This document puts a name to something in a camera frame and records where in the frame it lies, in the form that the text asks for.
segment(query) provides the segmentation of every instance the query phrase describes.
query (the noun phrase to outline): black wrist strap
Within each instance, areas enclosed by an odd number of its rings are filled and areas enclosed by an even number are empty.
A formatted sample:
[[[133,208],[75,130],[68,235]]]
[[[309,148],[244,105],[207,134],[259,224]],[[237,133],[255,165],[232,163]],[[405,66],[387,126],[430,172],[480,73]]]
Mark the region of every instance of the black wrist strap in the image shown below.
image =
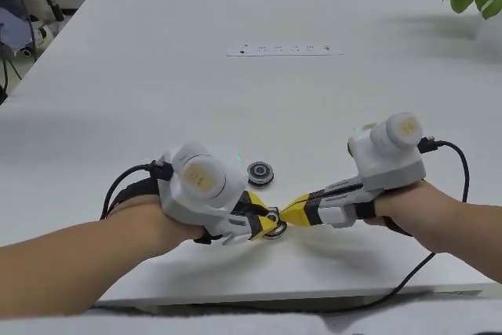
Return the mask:
[[[375,201],[373,200],[367,203],[356,203],[354,204],[354,207],[355,216],[359,220],[373,219],[377,217],[377,214],[375,213]],[[384,223],[387,228],[391,229],[392,231],[396,231],[398,233],[401,233],[402,235],[408,235],[409,237],[412,236],[410,233],[403,230],[399,225],[397,225],[390,217],[384,216]]]

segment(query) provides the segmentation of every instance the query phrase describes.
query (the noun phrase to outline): black cable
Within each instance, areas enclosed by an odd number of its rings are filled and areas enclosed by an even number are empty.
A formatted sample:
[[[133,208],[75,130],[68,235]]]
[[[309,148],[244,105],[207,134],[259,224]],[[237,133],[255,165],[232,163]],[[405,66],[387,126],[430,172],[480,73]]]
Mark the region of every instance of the black cable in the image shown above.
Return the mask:
[[[21,6],[23,7],[24,14],[26,16],[26,21],[28,22],[28,27],[30,28],[30,35],[31,35],[31,48],[33,49],[32,54],[33,54],[33,61],[36,62],[38,59],[37,55],[37,45],[35,43],[35,30],[33,29],[33,24],[30,21],[30,13],[28,12],[28,8],[26,7],[26,3],[24,0],[19,0],[21,3]]]
[[[7,58],[7,60],[9,61],[10,67],[12,67],[13,71],[16,73],[16,76],[18,77],[18,79],[23,80],[23,78],[19,74],[19,71],[16,69],[16,66],[14,65],[14,63],[10,60],[10,58]]]
[[[122,173],[118,178],[114,181],[114,183],[110,186],[107,192],[107,196],[104,199],[104,204],[103,204],[103,211],[101,212],[101,218],[100,220],[104,220],[107,218],[108,214],[110,213],[111,209],[110,207],[110,201],[111,201],[111,196],[113,195],[113,192],[115,189],[120,185],[120,183],[130,176],[131,174],[135,172],[139,172],[141,170],[146,170],[149,171],[151,168],[151,165],[138,165],[138,166],[133,166],[130,169],[127,169],[124,173]]]
[[[471,174],[469,173],[469,166],[467,163],[467,159],[465,157],[465,154],[462,152],[462,150],[457,147],[455,144],[450,143],[449,141],[435,141],[433,139],[427,140],[427,143],[431,145],[431,148],[428,151],[435,151],[438,149],[438,147],[450,147],[452,148],[460,157],[460,160],[462,161],[462,167],[464,168],[464,189],[462,191],[462,202],[467,202],[467,197],[469,195],[469,185],[471,182]],[[206,307],[206,308],[232,308],[232,309],[244,309],[244,310],[254,310],[254,311],[265,311],[265,312],[284,312],[284,313],[292,313],[292,312],[307,312],[311,314],[340,314],[340,313],[348,313],[352,311],[359,311],[359,310],[365,310],[365,309],[370,309],[374,308],[376,306],[379,306],[387,301],[389,301],[391,298],[396,296],[405,286],[408,284],[409,280],[413,278],[417,274],[419,270],[421,270],[432,258],[434,258],[436,253],[430,253],[427,255],[427,257],[422,260],[391,292],[387,293],[383,297],[379,298],[378,300],[369,302],[368,304],[361,304],[361,305],[355,305],[355,306],[350,306],[348,308],[339,308],[339,309],[333,309],[333,310],[314,310],[314,311],[291,311],[291,310],[281,310],[281,309],[263,309],[263,308],[254,308],[250,306],[240,306],[240,305],[219,305],[219,304],[212,304],[212,305],[207,305],[207,304],[194,304],[193,306],[195,307]]]
[[[464,168],[464,190],[462,191],[462,202],[467,202],[467,197],[469,196],[469,185],[471,184],[471,174],[469,173],[469,165],[464,152],[449,141],[439,140],[436,142],[436,145],[438,147],[450,147],[459,155],[460,160],[462,161],[462,168]]]

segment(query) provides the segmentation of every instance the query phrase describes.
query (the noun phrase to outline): ball bearing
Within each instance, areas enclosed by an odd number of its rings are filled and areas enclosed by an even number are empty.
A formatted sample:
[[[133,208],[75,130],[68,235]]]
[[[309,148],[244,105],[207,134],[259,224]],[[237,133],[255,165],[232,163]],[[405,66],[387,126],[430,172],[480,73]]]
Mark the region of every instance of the ball bearing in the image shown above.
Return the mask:
[[[255,188],[264,188],[274,179],[274,170],[263,161],[256,161],[248,166],[248,182]]]

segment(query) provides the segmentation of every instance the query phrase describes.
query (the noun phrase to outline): white plastic casing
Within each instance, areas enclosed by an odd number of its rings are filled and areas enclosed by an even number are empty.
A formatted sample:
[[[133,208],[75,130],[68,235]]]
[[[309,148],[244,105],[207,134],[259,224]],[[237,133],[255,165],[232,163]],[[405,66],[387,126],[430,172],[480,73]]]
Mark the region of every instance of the white plastic casing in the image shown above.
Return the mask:
[[[231,212],[246,189],[247,179],[242,169],[235,168],[237,164],[228,163],[236,154],[224,155],[220,159],[201,144],[185,144],[172,160],[173,197],[177,201],[180,197],[200,201],[202,206],[214,209],[225,207],[225,212]]]
[[[399,113],[349,140],[359,175],[378,176],[421,161],[417,145],[422,128],[414,115]]]

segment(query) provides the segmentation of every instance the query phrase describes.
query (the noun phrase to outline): black strap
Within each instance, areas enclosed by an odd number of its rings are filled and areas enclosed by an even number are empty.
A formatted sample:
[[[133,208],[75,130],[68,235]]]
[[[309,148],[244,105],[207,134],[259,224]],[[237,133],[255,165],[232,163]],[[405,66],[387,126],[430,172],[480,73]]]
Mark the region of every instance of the black strap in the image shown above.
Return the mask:
[[[130,184],[128,187],[120,191],[111,204],[111,208],[114,209],[120,203],[125,202],[131,198],[143,195],[158,195],[158,184],[157,180],[153,178],[147,178],[146,180],[140,180],[135,184]]]
[[[396,231],[398,233],[401,233],[402,235],[407,235],[409,237],[412,237],[410,233],[402,229],[390,217],[384,216],[384,223],[385,225],[387,225],[387,228],[391,229],[392,231]]]
[[[373,219],[377,217],[377,214],[375,213],[375,201],[367,202],[367,203],[356,203],[354,204],[355,207],[355,216],[359,220],[363,219]],[[401,233],[402,235],[408,235],[412,236],[410,233],[407,231],[404,231],[399,225],[397,225],[390,217],[384,217],[384,223],[387,226],[387,228],[391,229],[392,231],[396,231],[398,233]]]

